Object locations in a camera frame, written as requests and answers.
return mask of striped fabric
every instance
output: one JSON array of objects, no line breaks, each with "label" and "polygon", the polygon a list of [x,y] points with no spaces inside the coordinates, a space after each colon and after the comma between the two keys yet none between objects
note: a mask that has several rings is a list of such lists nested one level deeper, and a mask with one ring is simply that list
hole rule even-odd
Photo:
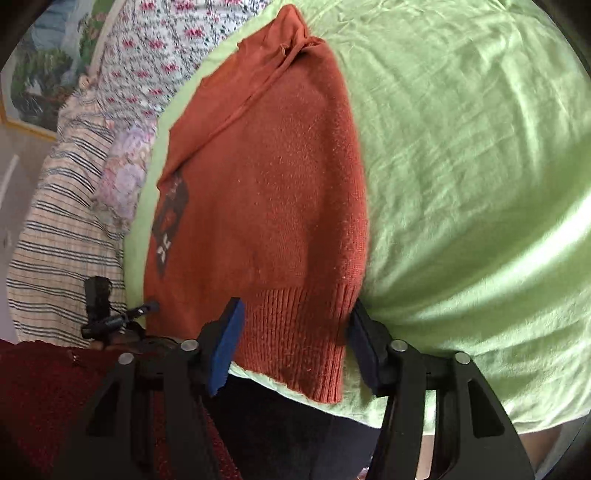
[{"label": "striped fabric", "polygon": [[8,270],[8,304],[19,341],[86,346],[84,280],[111,279],[125,309],[123,237],[100,223],[91,198],[113,143],[95,91],[83,77],[60,111],[58,141],[43,170]]}]

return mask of black pants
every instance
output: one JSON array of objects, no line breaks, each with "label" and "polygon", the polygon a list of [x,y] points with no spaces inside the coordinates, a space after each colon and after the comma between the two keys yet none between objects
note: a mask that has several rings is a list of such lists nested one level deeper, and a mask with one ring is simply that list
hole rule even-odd
[{"label": "black pants", "polygon": [[205,405],[243,480],[354,480],[379,435],[231,375]]}]

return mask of green bed sheet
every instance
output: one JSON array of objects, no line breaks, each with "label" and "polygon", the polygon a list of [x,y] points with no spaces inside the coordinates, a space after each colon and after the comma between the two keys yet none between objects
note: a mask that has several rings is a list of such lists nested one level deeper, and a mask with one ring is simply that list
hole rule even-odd
[{"label": "green bed sheet", "polygon": [[[143,300],[168,130],[201,79],[271,21],[276,0],[222,43],[160,119],[131,233],[128,303]],[[530,0],[297,0],[349,89],[368,185],[362,300],[395,337],[475,359],[520,433],[591,407],[591,82]],[[343,401],[371,426],[384,399],[348,353]],[[426,433],[434,428],[428,397]]]}]

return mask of silver screw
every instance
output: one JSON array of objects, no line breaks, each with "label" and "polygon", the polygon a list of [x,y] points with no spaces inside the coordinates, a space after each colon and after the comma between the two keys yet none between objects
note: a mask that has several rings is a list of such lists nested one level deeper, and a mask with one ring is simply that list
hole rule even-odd
[{"label": "silver screw", "polygon": [[459,364],[467,365],[470,363],[470,355],[468,355],[467,353],[458,352],[456,353],[455,357],[456,362],[458,362]]},{"label": "silver screw", "polygon": [[404,340],[392,340],[390,348],[395,352],[406,352],[408,350],[408,343]]},{"label": "silver screw", "polygon": [[121,365],[129,365],[131,362],[134,361],[134,354],[125,352],[119,355],[119,363]]},{"label": "silver screw", "polygon": [[185,340],[183,343],[181,343],[181,349],[184,350],[185,352],[192,352],[194,350],[197,350],[197,347],[199,347],[199,343],[197,340]]}]

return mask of framed picture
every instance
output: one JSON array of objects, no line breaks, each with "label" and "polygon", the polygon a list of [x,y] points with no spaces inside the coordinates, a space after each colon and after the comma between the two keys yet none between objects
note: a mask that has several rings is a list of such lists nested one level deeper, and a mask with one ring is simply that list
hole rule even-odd
[{"label": "framed picture", "polygon": [[55,138],[60,107],[87,72],[115,0],[54,0],[23,36],[0,73],[0,118]]}]

